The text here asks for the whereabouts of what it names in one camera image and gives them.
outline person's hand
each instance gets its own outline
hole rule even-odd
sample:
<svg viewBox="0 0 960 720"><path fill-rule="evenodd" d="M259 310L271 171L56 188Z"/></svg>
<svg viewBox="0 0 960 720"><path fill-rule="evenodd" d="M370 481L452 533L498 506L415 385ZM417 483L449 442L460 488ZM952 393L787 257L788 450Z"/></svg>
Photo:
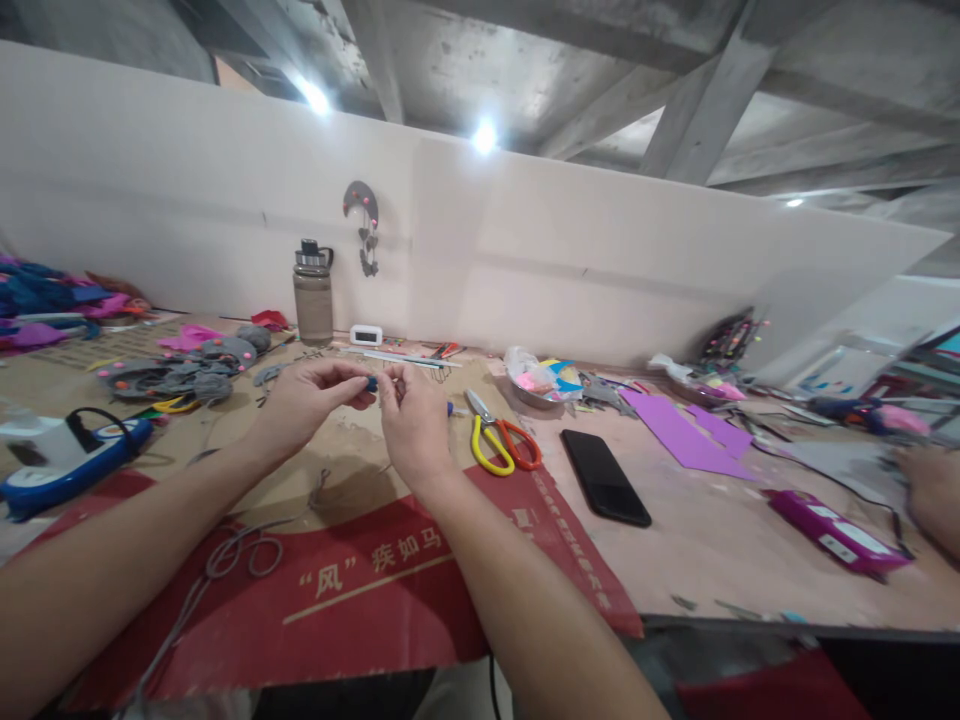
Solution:
<svg viewBox="0 0 960 720"><path fill-rule="evenodd" d="M366 410L376 402L366 391L370 371L346 360L301 360L283 369L243 442L286 460L310 442L341 405Z"/></svg>
<svg viewBox="0 0 960 720"><path fill-rule="evenodd" d="M915 490L960 485L960 453L937 446L911 447L897 448L894 457Z"/></svg>
<svg viewBox="0 0 960 720"><path fill-rule="evenodd" d="M910 514L960 561L960 453L914 447L898 449L895 457L910 480Z"/></svg>
<svg viewBox="0 0 960 720"><path fill-rule="evenodd" d="M377 375L383 437L400 477L417 492L453 472L447 445L447 397L413 365L391 365Z"/></svg>

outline hand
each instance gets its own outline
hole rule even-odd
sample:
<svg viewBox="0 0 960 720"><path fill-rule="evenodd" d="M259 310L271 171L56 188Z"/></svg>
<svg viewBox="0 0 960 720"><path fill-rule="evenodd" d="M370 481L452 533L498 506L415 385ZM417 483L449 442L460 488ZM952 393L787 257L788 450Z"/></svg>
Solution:
<svg viewBox="0 0 960 720"><path fill-rule="evenodd" d="M960 485L960 453L937 446L898 448L894 457L914 490Z"/></svg>
<svg viewBox="0 0 960 720"><path fill-rule="evenodd" d="M366 410L370 371L346 360L301 360L283 369L244 443L281 461L300 452L341 405Z"/></svg>
<svg viewBox="0 0 960 720"><path fill-rule="evenodd" d="M417 492L454 472L447 445L447 396L440 386L406 364L391 365L377 382L387 452L407 486Z"/></svg>

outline red printed banner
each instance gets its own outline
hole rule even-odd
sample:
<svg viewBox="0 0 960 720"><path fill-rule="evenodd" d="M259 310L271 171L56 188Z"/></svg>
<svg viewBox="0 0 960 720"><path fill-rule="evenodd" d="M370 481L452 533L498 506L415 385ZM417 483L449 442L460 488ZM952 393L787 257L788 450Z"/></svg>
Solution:
<svg viewBox="0 0 960 720"><path fill-rule="evenodd" d="M642 635L639 615L623 586L549 473L518 469L509 478L499 478L475 466L467 475L614 630ZM113 476L37 542L151 482L129 471ZM156 600L91 663L70 710L116 707L130 696L190 586L225 536L222 531L211 533ZM253 578L248 550L232 572L215 580L151 681L148 697L172 699L454 665L487 652L450 547L412 496L333 528L275 537L284 546L276 570ZM261 547L256 566L272 563L268 555L273 552Z"/></svg>

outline small digital clock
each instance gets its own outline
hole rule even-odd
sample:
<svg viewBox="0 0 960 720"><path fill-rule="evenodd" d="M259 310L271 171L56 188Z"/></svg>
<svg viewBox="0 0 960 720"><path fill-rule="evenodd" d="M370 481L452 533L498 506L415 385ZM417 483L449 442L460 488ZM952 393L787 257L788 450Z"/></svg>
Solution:
<svg viewBox="0 0 960 720"><path fill-rule="evenodd" d="M354 345L381 345L383 328L376 325L354 325L350 328L350 342Z"/></svg>

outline purple foam sheet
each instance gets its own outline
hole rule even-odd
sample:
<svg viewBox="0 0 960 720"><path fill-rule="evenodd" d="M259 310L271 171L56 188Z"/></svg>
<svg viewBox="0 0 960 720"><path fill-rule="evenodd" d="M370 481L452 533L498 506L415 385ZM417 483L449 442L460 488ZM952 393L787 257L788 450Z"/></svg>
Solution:
<svg viewBox="0 0 960 720"><path fill-rule="evenodd" d="M714 445L680 415L668 398L641 395L627 388L621 388L620 395L683 467L756 482L757 479L743 465Z"/></svg>
<svg viewBox="0 0 960 720"><path fill-rule="evenodd" d="M702 407L690 405L687 412L697 419L697 424L710 433L710 436L727 449L727 455L739 460L753 444L753 435L734 427L726 420L711 415Z"/></svg>

